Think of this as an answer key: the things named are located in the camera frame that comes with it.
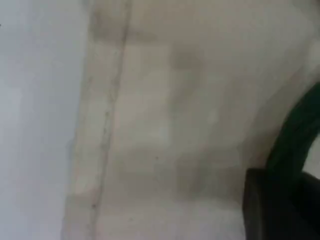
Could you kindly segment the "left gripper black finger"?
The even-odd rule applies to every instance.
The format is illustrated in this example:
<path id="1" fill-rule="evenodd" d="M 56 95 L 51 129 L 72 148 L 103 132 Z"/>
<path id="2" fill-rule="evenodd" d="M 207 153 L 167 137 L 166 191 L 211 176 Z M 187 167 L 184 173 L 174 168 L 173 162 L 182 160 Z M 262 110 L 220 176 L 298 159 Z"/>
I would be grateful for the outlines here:
<path id="1" fill-rule="evenodd" d="M 247 240 L 318 240 L 320 180 L 303 173 L 290 197 L 266 188 L 266 171 L 246 171 L 243 222 Z"/>

